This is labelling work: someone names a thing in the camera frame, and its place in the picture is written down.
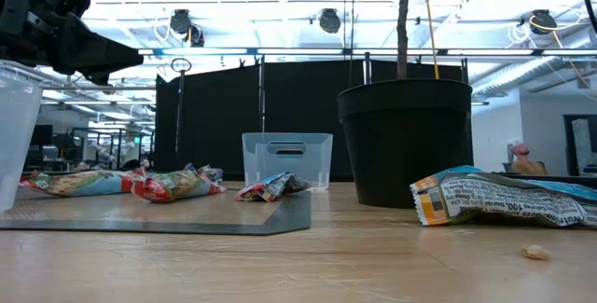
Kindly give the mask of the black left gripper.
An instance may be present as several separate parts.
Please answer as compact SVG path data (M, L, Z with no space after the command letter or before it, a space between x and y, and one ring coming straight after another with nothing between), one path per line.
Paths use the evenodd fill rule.
M74 14L64 18L56 11L61 2L1 0L1 57L80 73L95 85L107 85L111 74L143 63L136 48L92 32Z

